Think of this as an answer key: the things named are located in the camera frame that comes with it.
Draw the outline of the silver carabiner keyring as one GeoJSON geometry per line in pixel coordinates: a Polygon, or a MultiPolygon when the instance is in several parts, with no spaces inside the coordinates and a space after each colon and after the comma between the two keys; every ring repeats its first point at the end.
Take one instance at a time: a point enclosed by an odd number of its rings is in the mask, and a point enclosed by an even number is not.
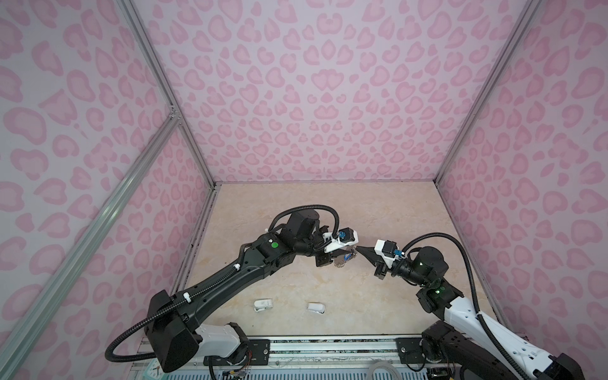
{"type": "Polygon", "coordinates": [[[340,251],[340,256],[337,257],[334,261],[333,264],[337,267],[337,268],[342,268],[346,265],[345,262],[345,255],[350,254],[350,253],[356,253],[356,250],[348,250],[348,251],[340,251]]]}

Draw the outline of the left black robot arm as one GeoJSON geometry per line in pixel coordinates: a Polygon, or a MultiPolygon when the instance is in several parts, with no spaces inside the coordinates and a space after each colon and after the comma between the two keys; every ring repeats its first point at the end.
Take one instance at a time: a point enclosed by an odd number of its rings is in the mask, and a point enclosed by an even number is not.
{"type": "Polygon", "coordinates": [[[250,341],[242,328],[234,322],[210,326],[206,319],[240,291],[291,264],[297,256],[314,257],[322,267],[357,242],[356,231],[341,228],[332,207],[309,205],[281,212],[224,269],[172,296],[163,291],[153,297],[148,314],[155,320],[144,330],[162,370],[173,372],[195,356],[223,358],[239,365],[250,357],[250,341]]]}

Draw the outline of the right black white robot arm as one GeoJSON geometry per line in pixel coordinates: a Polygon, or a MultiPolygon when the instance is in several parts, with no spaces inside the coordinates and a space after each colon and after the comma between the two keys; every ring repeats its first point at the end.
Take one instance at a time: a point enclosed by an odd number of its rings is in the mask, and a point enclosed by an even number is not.
{"type": "Polygon", "coordinates": [[[377,241],[357,252],[375,267],[375,276],[398,277],[419,289],[422,309],[438,322],[422,334],[421,350],[431,361],[445,354],[487,379],[582,379],[581,365],[566,354],[554,356],[512,332],[481,311],[473,277],[470,297],[446,280],[449,269],[434,247],[399,250],[394,242],[377,241]]]}

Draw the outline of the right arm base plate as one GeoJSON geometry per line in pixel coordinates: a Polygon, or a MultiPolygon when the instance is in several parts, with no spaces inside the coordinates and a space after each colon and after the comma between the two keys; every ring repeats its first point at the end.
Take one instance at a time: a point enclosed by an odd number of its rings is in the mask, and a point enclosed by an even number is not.
{"type": "Polygon", "coordinates": [[[401,364],[406,366],[424,366],[427,361],[424,358],[421,346],[422,337],[399,337],[395,339],[397,354],[401,364]]]}

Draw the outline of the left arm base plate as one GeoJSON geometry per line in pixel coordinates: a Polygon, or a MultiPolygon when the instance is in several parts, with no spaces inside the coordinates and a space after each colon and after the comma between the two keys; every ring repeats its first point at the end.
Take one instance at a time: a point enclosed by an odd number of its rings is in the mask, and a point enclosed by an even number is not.
{"type": "Polygon", "coordinates": [[[260,367],[269,364],[271,341],[268,339],[249,340],[245,348],[239,348],[236,353],[228,358],[218,356],[205,357],[204,365],[212,364],[213,367],[260,367]]]}

